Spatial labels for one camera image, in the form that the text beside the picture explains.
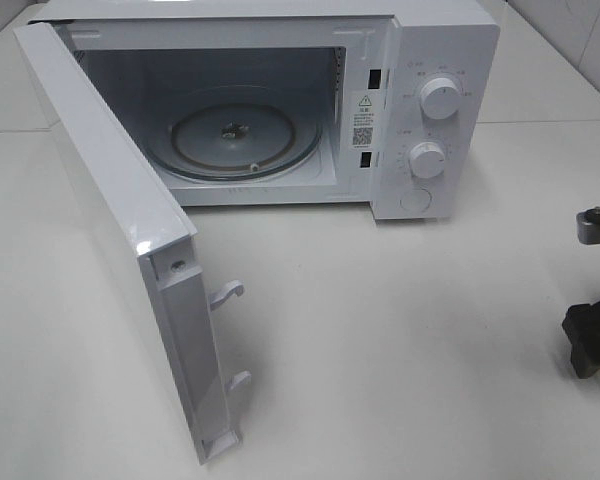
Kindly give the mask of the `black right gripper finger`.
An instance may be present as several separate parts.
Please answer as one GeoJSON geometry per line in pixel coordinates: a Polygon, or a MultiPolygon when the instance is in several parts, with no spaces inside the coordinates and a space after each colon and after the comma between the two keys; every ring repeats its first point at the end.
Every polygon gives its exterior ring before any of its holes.
{"type": "Polygon", "coordinates": [[[600,370],[600,301],[568,308],[562,328],[571,344],[570,362],[580,379],[600,370]]]}
{"type": "Polygon", "coordinates": [[[600,206],[576,215],[577,238],[584,245],[600,244],[600,206]]]}

